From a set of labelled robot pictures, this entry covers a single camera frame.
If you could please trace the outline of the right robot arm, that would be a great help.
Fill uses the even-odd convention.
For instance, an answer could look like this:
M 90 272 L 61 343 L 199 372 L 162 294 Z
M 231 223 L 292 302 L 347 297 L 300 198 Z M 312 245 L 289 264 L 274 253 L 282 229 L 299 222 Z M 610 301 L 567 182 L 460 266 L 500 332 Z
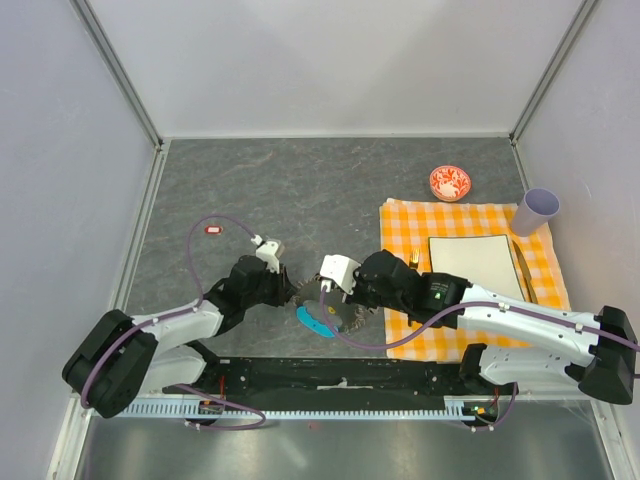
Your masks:
M 426 327 L 484 331 L 530 345 L 523 355 L 467 348 L 458 381 L 467 392 L 516 383 L 574 385 L 616 405 L 633 401 L 637 337 L 624 311 L 571 312 L 492 292 L 448 273 L 419 273 L 387 250 L 352 259 L 337 280 L 348 303 L 403 312 Z

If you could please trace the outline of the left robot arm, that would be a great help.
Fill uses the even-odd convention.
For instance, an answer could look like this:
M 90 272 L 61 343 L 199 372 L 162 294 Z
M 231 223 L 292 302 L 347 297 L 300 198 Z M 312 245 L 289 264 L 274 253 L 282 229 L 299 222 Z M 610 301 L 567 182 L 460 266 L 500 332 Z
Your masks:
M 62 369 L 81 404 L 105 419 L 141 393 L 185 383 L 208 393 L 219 382 L 213 356 L 197 345 L 240 324 L 257 306 L 284 306 L 297 293 L 286 268 L 278 272 L 253 255 L 240 257 L 229 275 L 196 300 L 147 316 L 106 312 Z

